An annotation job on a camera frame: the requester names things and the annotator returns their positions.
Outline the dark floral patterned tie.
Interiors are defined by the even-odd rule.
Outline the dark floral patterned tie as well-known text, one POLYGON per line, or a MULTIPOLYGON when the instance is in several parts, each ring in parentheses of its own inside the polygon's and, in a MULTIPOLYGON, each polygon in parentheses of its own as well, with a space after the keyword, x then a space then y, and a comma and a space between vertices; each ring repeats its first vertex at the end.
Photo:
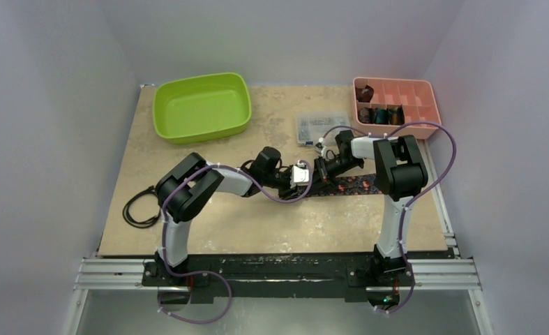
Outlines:
POLYGON ((379 195, 382 192, 374 185, 376 174, 363 174, 350 177, 338 177, 332 186, 325 186, 319 191, 312 187, 309 197, 326 197, 341 195, 379 195))

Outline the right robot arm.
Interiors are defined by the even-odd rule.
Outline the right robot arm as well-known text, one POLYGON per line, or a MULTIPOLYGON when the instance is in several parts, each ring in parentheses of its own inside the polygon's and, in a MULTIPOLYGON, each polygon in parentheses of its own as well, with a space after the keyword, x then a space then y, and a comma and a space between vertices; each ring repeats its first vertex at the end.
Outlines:
POLYGON ((407 271, 407 229, 414 198, 428 183, 428 172, 416 138, 375 138, 354 136, 341 131, 336 136, 338 153, 329 158, 330 150, 320 138, 315 145, 311 191, 336 186, 336 177, 352 168, 362 168, 365 160, 375 163, 373 186, 384 196, 384 212, 379 240, 374 246, 368 273, 380 284, 386 284, 397 274, 407 271))

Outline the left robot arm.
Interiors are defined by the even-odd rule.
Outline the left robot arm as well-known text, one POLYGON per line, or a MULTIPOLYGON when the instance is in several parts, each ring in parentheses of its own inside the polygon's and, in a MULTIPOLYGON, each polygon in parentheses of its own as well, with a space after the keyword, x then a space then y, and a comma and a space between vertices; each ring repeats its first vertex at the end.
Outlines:
POLYGON ((157 249, 163 262, 159 276, 168 285, 178 285, 186 278, 184 262, 188 259, 191 223, 214 193, 249 198, 275 188, 278 196, 267 197, 284 204, 307 196, 312 184, 310 165, 299 161, 282 167, 280 162, 280 152, 273 147, 264 147, 254 160, 241 167, 211 163, 193 152, 157 183, 158 218, 163 225, 157 249))

